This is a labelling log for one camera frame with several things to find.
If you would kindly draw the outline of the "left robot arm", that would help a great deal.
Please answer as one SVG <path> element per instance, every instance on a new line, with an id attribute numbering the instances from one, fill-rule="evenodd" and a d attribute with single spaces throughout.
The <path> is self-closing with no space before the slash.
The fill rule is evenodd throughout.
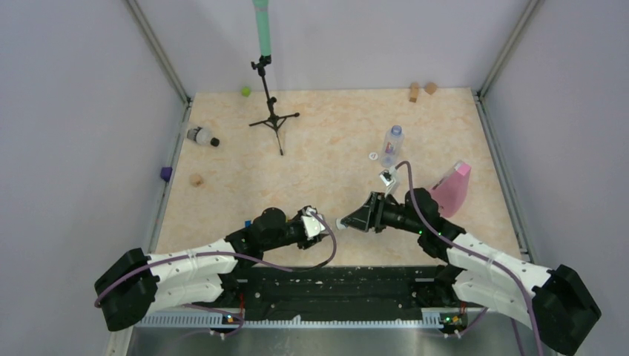
<path id="1" fill-rule="evenodd" d="M 308 249 L 325 237 L 336 239 L 316 208 L 307 205 L 292 218 L 279 208 L 267 208 L 245 227 L 197 248 L 167 254 L 126 251 L 94 283 L 94 305 L 110 332 L 176 306 L 230 306 L 239 293 L 235 272 L 256 265 L 290 272 L 290 267 L 266 262 L 265 252 L 288 245 Z"/>

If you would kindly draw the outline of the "clear plastic bottle white cap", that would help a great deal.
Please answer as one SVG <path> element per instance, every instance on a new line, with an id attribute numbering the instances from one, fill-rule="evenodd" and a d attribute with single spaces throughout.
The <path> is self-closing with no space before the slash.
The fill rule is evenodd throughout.
<path id="1" fill-rule="evenodd" d="M 400 156 L 404 142 L 404 132 L 400 125 L 393 125 L 385 134 L 380 155 L 380 164 L 384 168 L 394 166 Z"/>

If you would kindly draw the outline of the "blue Pocari Sweat cap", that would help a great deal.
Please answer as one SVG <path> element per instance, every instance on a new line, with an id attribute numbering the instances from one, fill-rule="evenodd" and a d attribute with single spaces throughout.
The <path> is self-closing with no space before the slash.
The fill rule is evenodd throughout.
<path id="1" fill-rule="evenodd" d="M 337 228 L 338 230 L 347 229 L 347 226 L 346 226 L 345 224 L 343 224 L 343 222 L 342 222 L 342 219 L 341 219 L 341 218 L 337 218 L 337 219 L 335 220 L 335 225 L 336 225 L 336 228 Z"/>

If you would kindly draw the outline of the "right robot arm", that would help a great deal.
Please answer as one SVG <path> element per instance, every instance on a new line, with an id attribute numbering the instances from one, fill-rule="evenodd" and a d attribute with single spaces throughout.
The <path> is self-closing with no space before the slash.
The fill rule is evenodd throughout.
<path id="1" fill-rule="evenodd" d="M 417 234 L 424 252 L 447 264 L 435 285 L 440 303 L 454 306 L 460 300 L 499 312 L 530 327 L 559 354 L 574 355 L 602 316 L 574 269 L 538 266 L 487 245 L 443 218 L 424 188 L 408 191 L 403 203 L 373 191 L 337 226 Z"/>

